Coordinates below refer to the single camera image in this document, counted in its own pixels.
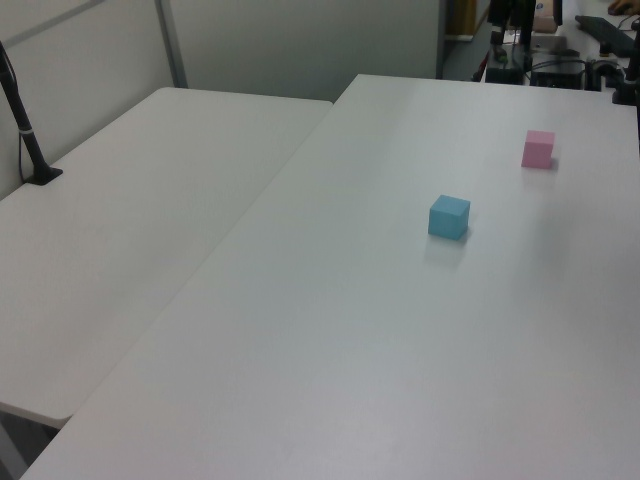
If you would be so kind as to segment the dark Franka gripper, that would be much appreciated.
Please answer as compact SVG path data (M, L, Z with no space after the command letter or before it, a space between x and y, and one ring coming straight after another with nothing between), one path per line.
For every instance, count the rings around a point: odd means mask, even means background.
M491 49L494 56L505 56L503 48L505 28L521 26L519 29L519 45L528 51L531 45L532 22L535 12L535 0L491 0L488 11L488 22L493 24L491 30Z

